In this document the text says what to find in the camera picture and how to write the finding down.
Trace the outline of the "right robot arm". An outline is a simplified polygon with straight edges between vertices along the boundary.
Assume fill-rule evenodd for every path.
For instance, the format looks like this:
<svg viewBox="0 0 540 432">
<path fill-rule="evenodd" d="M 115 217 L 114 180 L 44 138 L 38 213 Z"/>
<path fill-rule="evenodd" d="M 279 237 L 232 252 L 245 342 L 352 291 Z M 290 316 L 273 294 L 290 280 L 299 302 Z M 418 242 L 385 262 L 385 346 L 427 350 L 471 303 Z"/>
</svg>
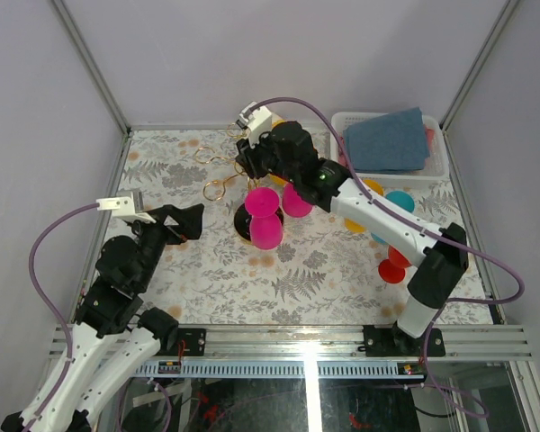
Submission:
<svg viewBox="0 0 540 432">
<path fill-rule="evenodd" d="M 416 269 L 409 299 L 392 332 L 394 348 L 412 355 L 468 268 L 465 230 L 417 219 L 367 188 L 339 163 L 318 155 L 311 135 L 297 121 L 244 126 L 236 160 L 252 179 L 277 176 L 306 202 L 368 228 L 397 249 Z"/>
</svg>

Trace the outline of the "yellow wine glass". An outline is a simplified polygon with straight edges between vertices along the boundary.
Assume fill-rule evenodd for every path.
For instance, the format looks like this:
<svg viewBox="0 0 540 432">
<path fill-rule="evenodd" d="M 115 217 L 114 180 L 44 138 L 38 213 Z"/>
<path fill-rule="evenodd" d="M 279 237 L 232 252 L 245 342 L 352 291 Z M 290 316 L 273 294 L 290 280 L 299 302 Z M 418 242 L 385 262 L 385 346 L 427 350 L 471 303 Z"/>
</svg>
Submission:
<svg viewBox="0 0 540 432">
<path fill-rule="evenodd" d="M 363 178 L 362 182 L 370 189 L 371 193 L 376 193 L 381 197 L 384 197 L 384 190 L 379 183 L 370 178 Z M 370 221 L 372 219 L 370 207 L 371 205 L 367 202 L 361 202 L 358 206 L 358 210 L 355 211 L 353 215 L 358 216 L 360 221 Z M 361 223 L 357 223 L 355 219 L 344 218 L 344 224 L 352 233 L 364 233 L 366 231 L 365 226 Z"/>
<path fill-rule="evenodd" d="M 277 176 L 277 175 L 270 175 L 269 176 L 271 181 L 276 184 L 277 186 L 280 186 L 280 187 L 286 187 L 289 182 L 287 180 L 284 180 L 282 179 L 281 177 Z"/>
</svg>

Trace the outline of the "magenta wine glass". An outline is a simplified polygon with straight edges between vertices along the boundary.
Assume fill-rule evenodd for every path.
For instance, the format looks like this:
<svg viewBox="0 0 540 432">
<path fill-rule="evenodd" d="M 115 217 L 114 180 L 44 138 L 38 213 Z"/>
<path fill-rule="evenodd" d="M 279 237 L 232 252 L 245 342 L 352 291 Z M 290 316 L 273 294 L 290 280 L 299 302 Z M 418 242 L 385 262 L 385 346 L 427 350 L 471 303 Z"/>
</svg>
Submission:
<svg viewBox="0 0 540 432">
<path fill-rule="evenodd" d="M 283 189 L 282 207 L 283 211 L 293 218 L 306 217 L 313 208 L 296 193 L 291 184 L 287 184 Z"/>
<path fill-rule="evenodd" d="M 252 244 L 262 250 L 276 248 L 283 239 L 283 225 L 276 214 L 278 194 L 267 187 L 258 187 L 247 194 L 245 208 L 251 216 L 249 233 Z"/>
</svg>

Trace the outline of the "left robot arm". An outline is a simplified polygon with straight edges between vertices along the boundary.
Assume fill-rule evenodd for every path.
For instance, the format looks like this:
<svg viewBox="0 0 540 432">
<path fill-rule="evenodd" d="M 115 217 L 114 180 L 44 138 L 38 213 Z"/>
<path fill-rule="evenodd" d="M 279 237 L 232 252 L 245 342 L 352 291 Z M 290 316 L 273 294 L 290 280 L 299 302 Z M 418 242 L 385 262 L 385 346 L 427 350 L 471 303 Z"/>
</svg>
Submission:
<svg viewBox="0 0 540 432">
<path fill-rule="evenodd" d="M 93 207 L 124 221 L 133 235 L 103 244 L 95 264 L 98 276 L 75 324 L 61 325 L 62 355 L 31 403 L 4 419 L 3 431 L 89 431 L 138 367 L 178 347 L 177 320 L 159 308 L 141 311 L 140 296 L 166 247 L 200 238 L 203 204 L 145 211 L 130 194 L 99 199 Z"/>
</svg>

